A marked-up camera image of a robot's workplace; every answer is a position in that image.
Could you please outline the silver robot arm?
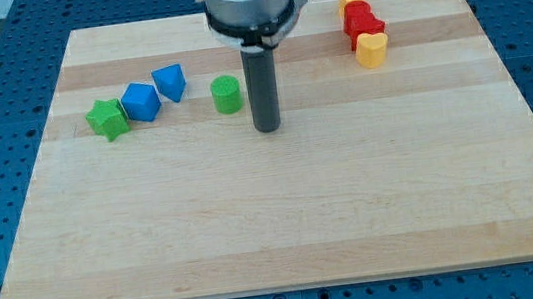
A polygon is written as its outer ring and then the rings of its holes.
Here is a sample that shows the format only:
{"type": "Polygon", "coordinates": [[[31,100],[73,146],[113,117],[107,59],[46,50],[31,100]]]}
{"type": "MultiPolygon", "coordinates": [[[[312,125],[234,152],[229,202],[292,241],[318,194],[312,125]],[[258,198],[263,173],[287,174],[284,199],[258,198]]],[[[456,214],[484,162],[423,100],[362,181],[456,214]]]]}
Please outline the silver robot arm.
{"type": "Polygon", "coordinates": [[[308,0],[194,0],[204,6],[208,28],[241,52],[275,49],[297,25],[308,0]]]}

